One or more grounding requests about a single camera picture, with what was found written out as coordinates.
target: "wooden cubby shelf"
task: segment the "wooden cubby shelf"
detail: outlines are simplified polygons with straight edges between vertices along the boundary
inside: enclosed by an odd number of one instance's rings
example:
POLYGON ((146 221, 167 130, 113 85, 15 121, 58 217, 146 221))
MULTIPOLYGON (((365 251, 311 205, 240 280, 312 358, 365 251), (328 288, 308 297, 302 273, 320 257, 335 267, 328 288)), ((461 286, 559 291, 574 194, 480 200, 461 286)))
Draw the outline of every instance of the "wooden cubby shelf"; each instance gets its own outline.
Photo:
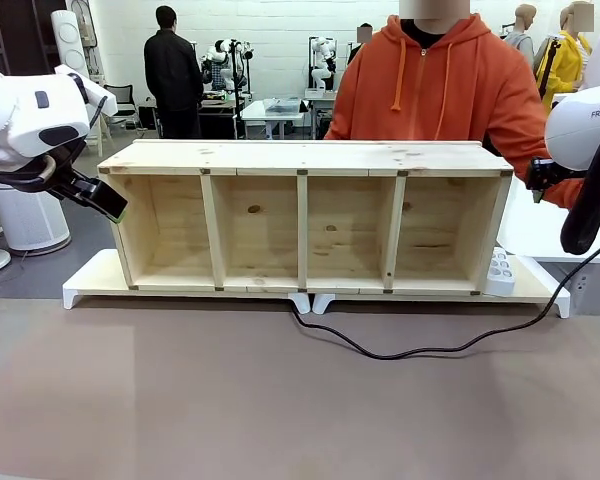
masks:
POLYGON ((471 142, 145 140, 99 170, 131 289, 241 296, 476 295, 512 175, 471 142))

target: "chair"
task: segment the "chair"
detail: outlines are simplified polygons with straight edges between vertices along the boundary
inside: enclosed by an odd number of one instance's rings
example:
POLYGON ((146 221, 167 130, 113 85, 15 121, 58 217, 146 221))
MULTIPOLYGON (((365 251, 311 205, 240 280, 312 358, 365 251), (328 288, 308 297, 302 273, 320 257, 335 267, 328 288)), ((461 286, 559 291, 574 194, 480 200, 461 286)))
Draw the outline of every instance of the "chair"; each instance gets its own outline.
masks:
POLYGON ((146 129, 142 127, 138 107, 133 100, 133 85, 125 85, 123 87, 105 85, 104 88, 116 96, 116 102, 118 104, 118 113, 111 117, 110 124, 120 124, 124 122, 126 128, 127 122, 132 121, 136 133, 141 137, 144 136, 146 129))

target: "shelf compartment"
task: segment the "shelf compartment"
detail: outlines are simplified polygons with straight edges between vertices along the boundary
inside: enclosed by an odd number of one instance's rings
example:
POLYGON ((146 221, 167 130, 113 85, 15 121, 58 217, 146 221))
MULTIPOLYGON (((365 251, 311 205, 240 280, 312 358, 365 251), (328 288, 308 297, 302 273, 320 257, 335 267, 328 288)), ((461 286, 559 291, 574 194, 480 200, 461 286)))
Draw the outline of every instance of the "shelf compartment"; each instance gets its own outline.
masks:
POLYGON ((203 177, 203 185, 210 200, 207 217, 215 219, 210 237, 216 286, 297 292, 296 177, 203 177))
POLYGON ((503 202, 509 183, 502 178, 407 178, 394 293, 481 292, 500 222, 496 212, 503 208, 496 204, 503 202))
POLYGON ((310 293, 382 293, 395 178, 309 177, 310 293))
POLYGON ((129 286, 213 291, 200 177, 109 175, 105 180, 129 201, 114 229, 129 286))

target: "orange hoodie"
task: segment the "orange hoodie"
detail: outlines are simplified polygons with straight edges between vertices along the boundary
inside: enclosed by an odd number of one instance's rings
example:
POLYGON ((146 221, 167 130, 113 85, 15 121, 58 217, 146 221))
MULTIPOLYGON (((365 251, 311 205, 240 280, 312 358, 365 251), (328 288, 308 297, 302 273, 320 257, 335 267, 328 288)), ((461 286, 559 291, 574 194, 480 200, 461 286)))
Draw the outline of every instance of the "orange hoodie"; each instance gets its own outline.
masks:
MULTIPOLYGON (((533 157, 549 158, 547 121, 523 55, 493 35, 479 15, 462 20, 429 50, 397 16, 347 68, 326 140, 477 140, 494 146, 524 179, 533 157)), ((571 207, 581 181, 545 199, 571 207)))

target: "wood knot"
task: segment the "wood knot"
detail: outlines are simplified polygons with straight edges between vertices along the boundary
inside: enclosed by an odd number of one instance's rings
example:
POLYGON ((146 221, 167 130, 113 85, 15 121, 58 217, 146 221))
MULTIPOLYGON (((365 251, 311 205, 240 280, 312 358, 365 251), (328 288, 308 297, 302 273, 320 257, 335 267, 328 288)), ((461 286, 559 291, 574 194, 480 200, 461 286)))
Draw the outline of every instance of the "wood knot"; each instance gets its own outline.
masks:
POLYGON ((465 184, 464 178, 448 178, 447 182, 452 187, 462 187, 465 184))

